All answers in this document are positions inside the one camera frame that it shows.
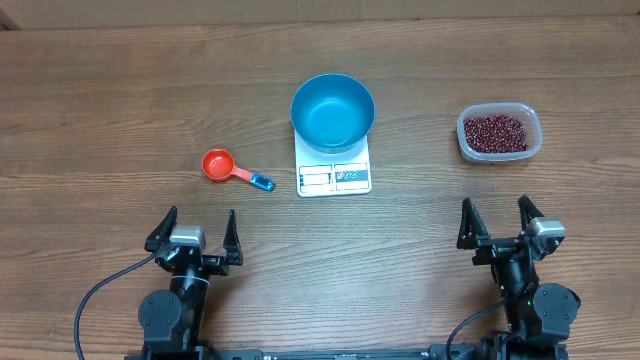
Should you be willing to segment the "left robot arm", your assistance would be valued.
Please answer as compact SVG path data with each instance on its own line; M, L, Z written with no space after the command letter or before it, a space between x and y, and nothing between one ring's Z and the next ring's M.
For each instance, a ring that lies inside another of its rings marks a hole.
M243 264L234 211L229 212L223 240L224 255L204 252L205 233L196 225L179 225L173 206L150 233L144 249L171 274L170 285L149 293L140 303L138 320L144 331L143 359L218 359L214 348L200 339L212 276L227 276Z

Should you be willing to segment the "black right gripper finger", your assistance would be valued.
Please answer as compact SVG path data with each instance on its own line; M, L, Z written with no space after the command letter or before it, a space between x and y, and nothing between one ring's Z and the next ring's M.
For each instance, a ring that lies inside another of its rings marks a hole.
M522 195L518 199L518 207L522 230L525 230L534 218L544 216L527 195Z
M485 246L490 234L475 206L469 198L462 201L461 224L456 241L458 249L470 250Z

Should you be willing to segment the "red measuring scoop blue handle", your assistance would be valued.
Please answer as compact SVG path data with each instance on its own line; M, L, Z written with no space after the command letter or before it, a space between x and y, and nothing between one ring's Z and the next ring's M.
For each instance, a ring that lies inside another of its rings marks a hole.
M276 187L273 180L238 167L231 153L222 148L212 149L203 156L202 170L210 180L215 182L224 182L237 177L268 192L272 192Z

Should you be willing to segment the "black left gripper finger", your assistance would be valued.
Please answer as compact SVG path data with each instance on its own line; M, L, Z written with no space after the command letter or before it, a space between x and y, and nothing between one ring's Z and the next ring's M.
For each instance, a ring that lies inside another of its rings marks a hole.
M171 233L177 224L178 209L172 206L160 224L149 234L145 240L144 249L147 252L156 252L161 246L170 240Z
M233 209L229 211L225 237L223 240L223 248L226 251L226 262L229 265L243 265L244 256L237 233L236 216Z

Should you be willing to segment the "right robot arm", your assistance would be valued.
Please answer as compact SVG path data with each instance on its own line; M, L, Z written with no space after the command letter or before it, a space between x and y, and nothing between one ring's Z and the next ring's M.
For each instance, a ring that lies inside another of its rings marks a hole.
M566 359L564 342L581 306L569 288L539 282L535 263L553 254L566 236L560 220L545 216L523 195L518 199L521 230L518 235L492 238L474 202L466 198L456 247L473 250L475 266L488 265L500 288L501 300L461 322L445 344L448 359ZM455 349L455 336L472 321L499 308L508 329L492 331L474 350Z

